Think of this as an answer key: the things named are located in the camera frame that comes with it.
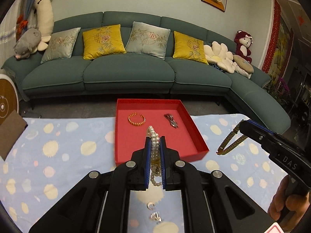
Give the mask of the right hand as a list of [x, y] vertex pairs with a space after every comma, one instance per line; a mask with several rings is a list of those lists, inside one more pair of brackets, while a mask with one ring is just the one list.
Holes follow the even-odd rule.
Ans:
[[297, 225], [307, 211], [310, 202], [309, 195], [299, 196], [290, 195], [286, 198], [285, 191], [289, 184], [289, 176], [283, 178], [276, 194], [274, 195], [272, 202], [268, 208], [268, 214], [274, 220], [279, 220], [281, 211], [286, 207], [290, 211], [294, 211], [294, 215], [288, 220], [288, 223]]

